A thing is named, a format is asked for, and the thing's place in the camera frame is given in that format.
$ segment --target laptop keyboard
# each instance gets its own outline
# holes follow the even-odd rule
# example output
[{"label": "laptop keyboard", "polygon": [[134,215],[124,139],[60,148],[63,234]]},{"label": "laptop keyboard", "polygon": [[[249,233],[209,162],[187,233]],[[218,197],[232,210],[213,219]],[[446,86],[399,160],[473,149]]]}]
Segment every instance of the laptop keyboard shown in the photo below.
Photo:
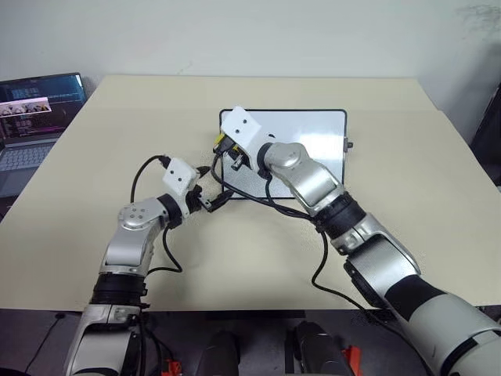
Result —
[{"label": "laptop keyboard", "polygon": [[52,148],[52,144],[6,150],[0,159],[0,171],[38,167]]}]

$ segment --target black cable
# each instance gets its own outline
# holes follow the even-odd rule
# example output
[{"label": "black cable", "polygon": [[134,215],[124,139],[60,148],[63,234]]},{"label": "black cable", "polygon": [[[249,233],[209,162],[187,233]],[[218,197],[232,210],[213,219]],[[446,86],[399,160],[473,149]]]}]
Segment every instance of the black cable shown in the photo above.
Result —
[{"label": "black cable", "polygon": [[173,360],[173,359],[174,359],[174,353],[172,352],[172,350],[171,350],[171,349],[170,349],[167,345],[165,345],[165,342],[161,341],[161,340],[157,337],[157,335],[156,335],[156,334],[154,334],[152,331],[150,331],[150,332],[149,332],[149,335],[150,335],[150,337],[151,337],[154,341],[158,342],[158,343],[159,343],[159,344],[160,344],[160,345],[164,348],[165,352],[167,353],[167,357],[168,357],[168,359]]},{"label": "black cable", "polygon": [[40,353],[41,351],[41,348],[43,347],[43,345],[45,344],[45,341],[47,341],[47,339],[49,338],[49,335],[51,334],[52,330],[54,329],[54,327],[56,327],[57,323],[59,323],[59,321],[61,319],[63,319],[66,315],[64,313],[56,313],[56,320],[52,323],[52,325],[50,326],[50,328],[47,330],[47,333],[45,333],[45,337],[44,339],[41,340],[40,342],[40,345],[38,346],[38,349],[37,351],[35,351],[33,357],[31,358],[30,360],[30,363],[28,363],[28,365],[26,366],[26,368],[24,369],[24,373],[27,374],[28,373],[28,370],[30,369],[31,367],[31,364],[33,364],[33,362],[37,359],[37,356],[38,354]]},{"label": "black cable", "polygon": [[162,350],[160,349],[160,343],[158,342],[157,337],[150,329],[146,329],[146,333],[149,335],[153,344],[155,345],[155,352],[157,353],[157,366],[150,373],[151,376],[157,374],[157,376],[162,376]]},{"label": "black cable", "polygon": [[303,218],[303,219],[310,219],[309,215],[302,212],[302,211],[299,211],[299,210],[296,210],[294,208],[289,208],[287,206],[282,206],[282,205],[279,205],[279,204],[276,204],[274,202],[269,202],[268,200],[262,200],[261,198],[257,198],[255,196],[252,196],[250,194],[248,194],[247,192],[244,192],[242,190],[239,190],[238,188],[236,188],[235,186],[232,186],[231,184],[227,183],[227,182],[223,182],[221,180],[221,178],[218,176],[215,168],[216,168],[216,164],[218,163],[218,160],[221,158],[220,155],[215,155],[214,156],[214,159],[212,160],[212,165],[211,165],[211,175],[212,177],[214,178],[214,180],[216,182],[218,182],[219,184],[221,184],[222,186],[224,186],[226,189],[228,190],[232,190],[233,192],[239,194],[240,196],[243,196],[251,201],[254,201],[254,202],[257,202],[258,204],[262,204],[262,205],[265,205],[265,206],[269,206],[270,208],[274,208],[274,209],[281,209],[283,212],[286,212],[286,213],[290,213],[290,214],[295,214],[297,215],[296,218]]},{"label": "black cable", "polygon": [[141,339],[141,349],[139,358],[139,376],[146,374],[146,330],[144,327],[144,317],[142,311],[139,313],[139,338]]},{"label": "black cable", "polygon": [[172,263],[176,266],[177,269],[169,268],[166,266],[160,266],[158,268],[152,268],[152,269],[148,270],[148,273],[146,274],[147,276],[149,276],[151,273],[155,273],[159,270],[165,270],[167,272],[174,272],[174,273],[182,273],[181,265],[179,264],[178,260],[176,260],[175,257],[173,256],[173,254],[171,253],[171,250],[169,249],[169,246],[167,244],[167,231],[168,230],[169,230],[169,228],[165,227],[164,232],[162,233],[162,244],[164,245],[164,250],[165,250],[165,253],[167,254],[167,257],[169,257],[169,259],[172,261]]},{"label": "black cable", "polygon": [[[272,176],[269,179],[266,179],[265,192],[266,192],[266,198],[268,199],[268,202],[271,204],[275,204],[275,202],[273,201],[272,195],[269,192],[269,186],[272,183],[272,180],[273,180]],[[298,215],[298,214],[293,213],[291,211],[284,211],[281,208],[277,208],[275,206],[274,206],[274,208],[275,208],[275,210],[278,211],[278,213],[283,214],[283,215],[287,215],[288,217],[307,219],[310,222],[312,220],[311,217],[309,215],[306,215],[305,213],[301,213],[301,215]]]},{"label": "black cable", "polygon": [[319,290],[329,292],[333,295],[339,296],[340,298],[343,298],[347,302],[350,302],[352,305],[360,309],[367,317],[370,317],[370,319],[376,321],[381,327],[386,329],[387,331],[390,331],[391,333],[397,335],[400,337],[401,340],[403,340],[414,352],[417,354],[418,358],[420,359],[420,362],[423,364],[423,367],[427,374],[432,375],[431,370],[429,366],[426,364],[424,359],[421,357],[421,355],[418,353],[416,347],[403,335],[400,331],[394,329],[392,326],[386,324],[384,321],[382,321],[379,317],[374,315],[372,312],[370,312],[368,309],[365,309],[362,305],[358,304],[355,300],[350,298],[349,296],[343,294],[340,291],[336,291],[333,289],[330,289],[328,287],[322,286],[321,284],[318,284],[316,282],[316,279],[318,278],[319,274],[322,272],[323,267],[326,265],[327,262],[327,257],[329,256],[329,242],[327,241],[327,235],[322,232],[320,233],[322,236],[322,241],[323,241],[323,256],[322,256],[322,261],[320,262],[319,267],[316,269],[316,271],[313,273],[312,277],[312,285],[318,288]]},{"label": "black cable", "polygon": [[138,183],[138,179],[141,175],[141,173],[144,171],[146,166],[148,166],[151,162],[157,160],[160,160],[163,157],[163,155],[153,155],[152,157],[149,157],[146,159],[146,162],[142,164],[142,166],[139,168],[139,170],[135,173],[134,180],[132,181],[132,188],[131,188],[131,203],[134,202],[134,196],[135,196],[135,186]]}]

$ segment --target small whiteboard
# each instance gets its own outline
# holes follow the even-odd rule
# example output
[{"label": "small whiteboard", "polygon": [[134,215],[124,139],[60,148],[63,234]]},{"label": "small whiteboard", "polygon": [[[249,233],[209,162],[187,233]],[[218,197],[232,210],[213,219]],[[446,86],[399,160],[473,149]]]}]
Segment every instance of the small whiteboard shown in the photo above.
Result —
[{"label": "small whiteboard", "polygon": [[[231,110],[219,113],[221,126]],[[277,142],[302,143],[311,158],[324,164],[338,180],[344,180],[344,153],[346,151],[346,112],[344,110],[246,110],[263,127],[272,133]],[[225,155],[221,164],[223,181],[251,194],[266,198],[266,181],[257,172],[243,165],[240,170],[231,168],[233,160]],[[293,198],[277,178],[272,180],[270,193],[273,198]]]}]

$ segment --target black connector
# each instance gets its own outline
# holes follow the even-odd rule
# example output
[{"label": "black connector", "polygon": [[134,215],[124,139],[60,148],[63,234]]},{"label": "black connector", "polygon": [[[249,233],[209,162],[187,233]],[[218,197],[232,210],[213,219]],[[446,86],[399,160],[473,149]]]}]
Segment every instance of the black connector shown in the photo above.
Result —
[{"label": "black connector", "polygon": [[169,167],[169,164],[171,163],[171,158],[169,158],[167,155],[158,156],[158,160],[165,169],[167,169]]},{"label": "black connector", "polygon": [[189,213],[198,212],[202,208],[200,203],[200,195],[202,194],[202,187],[198,184],[186,194],[186,205],[188,206]]},{"label": "black connector", "polygon": [[228,136],[224,135],[222,140],[214,146],[214,153],[217,155],[223,155],[226,151],[231,150],[235,146],[235,142]]},{"label": "black connector", "polygon": [[220,193],[213,201],[211,201],[211,207],[207,209],[209,213],[215,212],[221,206],[226,204],[230,198],[232,198],[234,192],[232,190],[225,190],[223,193]]},{"label": "black connector", "polygon": [[211,168],[209,166],[200,166],[197,167],[196,170],[200,173],[200,177],[203,178],[211,170]]}]

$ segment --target white table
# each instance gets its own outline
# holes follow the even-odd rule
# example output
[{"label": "white table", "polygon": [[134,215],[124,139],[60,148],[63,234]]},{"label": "white table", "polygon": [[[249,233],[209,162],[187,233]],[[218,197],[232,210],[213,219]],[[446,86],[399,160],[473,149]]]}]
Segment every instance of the white table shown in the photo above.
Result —
[{"label": "white table", "polygon": [[[429,282],[475,305],[501,303],[501,195],[416,81],[109,76],[0,224],[0,306],[83,309],[138,167],[162,153],[208,165],[218,112],[236,104],[344,108],[354,198]],[[150,166],[136,199],[160,196],[162,175]],[[196,213],[169,244],[185,272],[147,278],[152,309],[352,308],[309,283],[319,235],[269,208],[232,201]],[[361,302],[343,262],[331,248],[319,281]],[[160,241],[153,264],[167,265]]]}]

